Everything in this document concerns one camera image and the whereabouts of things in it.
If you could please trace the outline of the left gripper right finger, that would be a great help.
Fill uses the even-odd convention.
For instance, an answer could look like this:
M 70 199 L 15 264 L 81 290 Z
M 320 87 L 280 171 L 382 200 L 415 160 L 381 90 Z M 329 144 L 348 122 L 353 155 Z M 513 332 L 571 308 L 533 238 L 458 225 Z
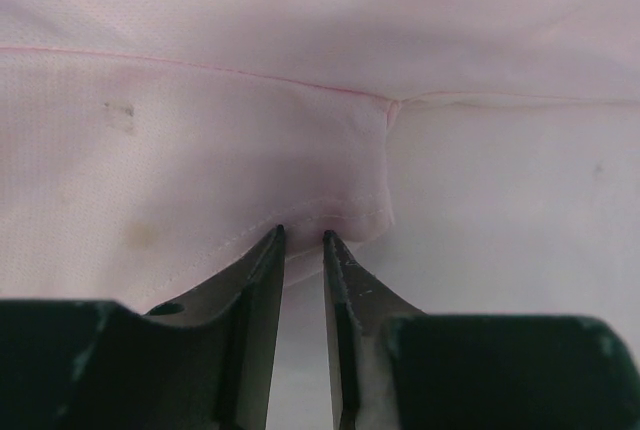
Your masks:
M 639 373 L 581 315 L 428 314 L 323 237 L 338 429 L 635 429 Z

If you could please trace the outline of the pink t shirt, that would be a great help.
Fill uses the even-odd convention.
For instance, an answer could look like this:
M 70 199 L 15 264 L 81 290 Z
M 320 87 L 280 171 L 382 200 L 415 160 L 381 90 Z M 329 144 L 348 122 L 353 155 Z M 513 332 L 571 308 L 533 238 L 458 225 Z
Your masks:
M 639 0 L 1 0 L 1 294 L 150 310 L 288 234 L 271 429 L 331 425 L 323 233 L 434 313 L 639 348 Z

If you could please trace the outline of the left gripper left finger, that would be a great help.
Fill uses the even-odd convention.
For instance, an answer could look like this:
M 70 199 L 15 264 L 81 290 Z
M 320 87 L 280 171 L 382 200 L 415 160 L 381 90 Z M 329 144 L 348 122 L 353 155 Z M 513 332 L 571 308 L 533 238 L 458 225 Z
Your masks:
M 264 428 L 285 245 L 276 227 L 145 314 L 115 301 L 3 301 L 2 427 Z

